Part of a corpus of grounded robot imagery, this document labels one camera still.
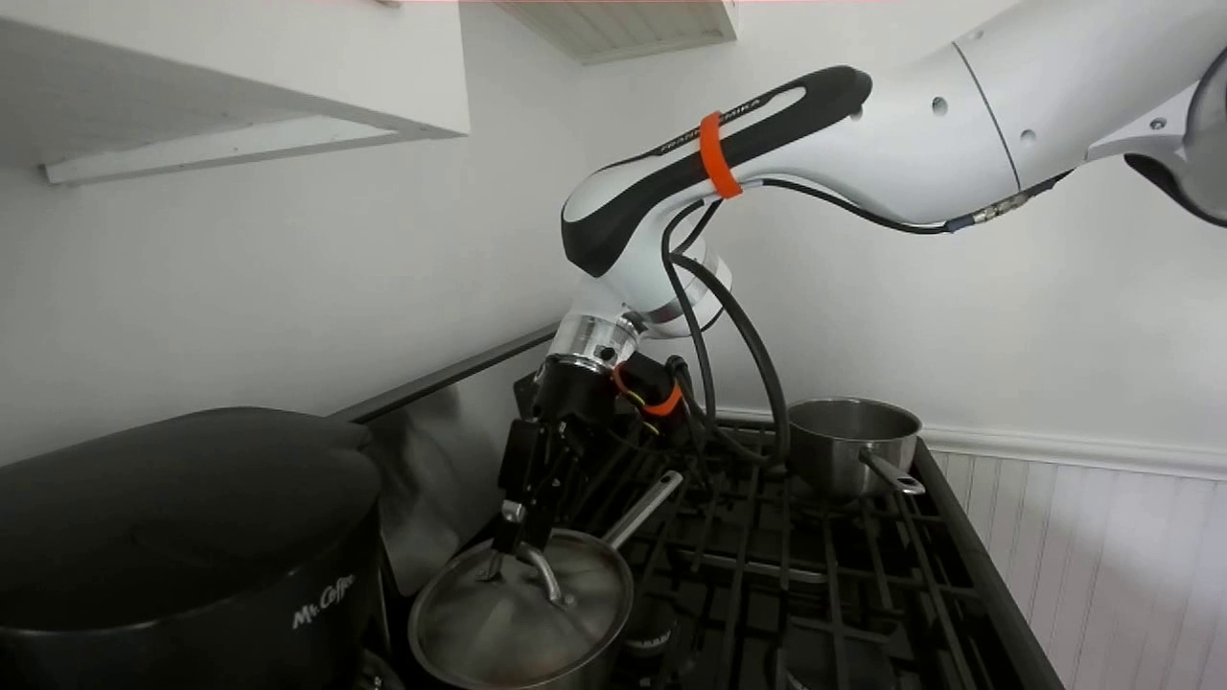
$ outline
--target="cooking pot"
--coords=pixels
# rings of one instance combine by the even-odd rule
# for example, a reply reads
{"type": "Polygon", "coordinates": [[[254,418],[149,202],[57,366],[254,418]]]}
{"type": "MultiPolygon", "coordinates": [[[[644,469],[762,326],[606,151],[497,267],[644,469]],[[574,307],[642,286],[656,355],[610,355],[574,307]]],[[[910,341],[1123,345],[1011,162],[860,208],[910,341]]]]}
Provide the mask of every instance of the cooking pot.
{"type": "Polygon", "coordinates": [[[924,495],[910,474],[921,418],[875,398],[827,398],[790,407],[790,469],[818,495],[924,495]]]}
{"type": "Polygon", "coordinates": [[[333,690],[379,602],[364,433],[193,413],[0,470],[0,688],[333,690]]]}
{"type": "Polygon", "coordinates": [[[457,555],[414,602],[418,665],[464,690],[597,690],[633,612],[616,550],[681,482],[666,470],[602,541],[552,528],[526,564],[486,543],[457,555]]]}

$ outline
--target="white beadboard wall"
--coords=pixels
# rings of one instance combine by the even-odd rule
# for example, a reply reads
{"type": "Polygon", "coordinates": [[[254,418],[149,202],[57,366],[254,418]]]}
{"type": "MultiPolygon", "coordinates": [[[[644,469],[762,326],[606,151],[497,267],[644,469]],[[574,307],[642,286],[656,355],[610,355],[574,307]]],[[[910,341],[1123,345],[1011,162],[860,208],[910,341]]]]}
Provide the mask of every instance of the white beadboard wall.
{"type": "Polygon", "coordinates": [[[930,438],[1071,690],[1227,688],[1227,469],[1181,449],[930,438]]]}

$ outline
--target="stovetop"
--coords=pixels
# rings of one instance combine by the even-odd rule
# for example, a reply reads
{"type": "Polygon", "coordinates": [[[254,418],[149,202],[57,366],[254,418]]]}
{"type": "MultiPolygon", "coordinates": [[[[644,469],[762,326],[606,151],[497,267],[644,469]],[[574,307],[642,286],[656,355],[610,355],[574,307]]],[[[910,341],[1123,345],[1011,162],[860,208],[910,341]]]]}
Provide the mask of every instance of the stovetop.
{"type": "MultiPolygon", "coordinates": [[[[767,427],[728,430],[767,449],[767,427]]],[[[571,527],[602,533],[662,469],[688,482],[620,550],[638,612],[610,690],[1061,688],[924,440],[921,500],[818,500],[787,470],[671,454],[571,527]]]]}

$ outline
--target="saucepan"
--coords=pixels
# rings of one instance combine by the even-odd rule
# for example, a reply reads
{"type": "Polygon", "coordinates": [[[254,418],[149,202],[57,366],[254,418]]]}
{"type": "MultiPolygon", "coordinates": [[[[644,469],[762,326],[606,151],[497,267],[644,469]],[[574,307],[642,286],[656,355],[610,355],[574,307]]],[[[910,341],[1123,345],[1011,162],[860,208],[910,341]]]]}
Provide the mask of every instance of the saucepan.
{"type": "Polygon", "coordinates": [[[824,398],[790,407],[790,469],[818,495],[924,495],[914,455],[921,418],[875,398],[824,398]]]}
{"type": "Polygon", "coordinates": [[[552,528],[543,551],[460,551],[414,602],[418,665],[464,690],[597,690],[633,612],[616,550],[681,482],[666,470],[606,536],[552,528]]]}

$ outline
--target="robotic arm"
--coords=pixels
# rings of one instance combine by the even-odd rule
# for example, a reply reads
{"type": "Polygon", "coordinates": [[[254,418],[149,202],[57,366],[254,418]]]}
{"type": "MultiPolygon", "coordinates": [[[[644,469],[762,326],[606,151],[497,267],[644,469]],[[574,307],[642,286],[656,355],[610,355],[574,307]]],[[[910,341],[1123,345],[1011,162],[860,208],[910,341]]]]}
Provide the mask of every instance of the robotic arm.
{"type": "MultiPolygon", "coordinates": [[[[597,169],[562,202],[562,251],[594,286],[562,317],[543,394],[512,433],[528,440],[510,455],[558,449],[638,332],[677,317],[662,240],[681,215],[742,188],[790,188],[888,230],[943,234],[1095,156],[1123,156],[1183,210],[1227,226],[1222,0],[1025,0],[888,76],[819,70],[597,169]]],[[[688,303],[702,312],[705,292],[688,286],[688,303]]],[[[507,487],[502,533],[526,533],[520,495],[547,506],[538,495],[555,470],[516,470],[507,487]]],[[[547,514],[538,510],[538,527],[528,543],[543,541],[547,514]]]]}

